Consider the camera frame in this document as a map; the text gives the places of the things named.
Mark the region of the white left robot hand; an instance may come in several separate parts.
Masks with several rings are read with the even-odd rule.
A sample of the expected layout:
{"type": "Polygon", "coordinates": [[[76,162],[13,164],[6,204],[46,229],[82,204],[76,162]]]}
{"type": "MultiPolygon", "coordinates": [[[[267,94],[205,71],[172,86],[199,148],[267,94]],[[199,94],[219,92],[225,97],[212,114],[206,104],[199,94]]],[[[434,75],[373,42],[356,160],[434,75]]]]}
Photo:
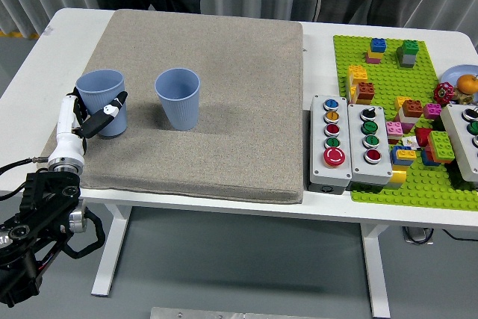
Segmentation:
{"type": "Polygon", "coordinates": [[[119,115],[128,93],[122,91],[106,106],[91,116],[77,89],[67,94],[61,103],[56,127],[57,146],[48,159],[53,172],[71,172],[80,175],[84,167],[86,139],[91,138],[119,115]]]}

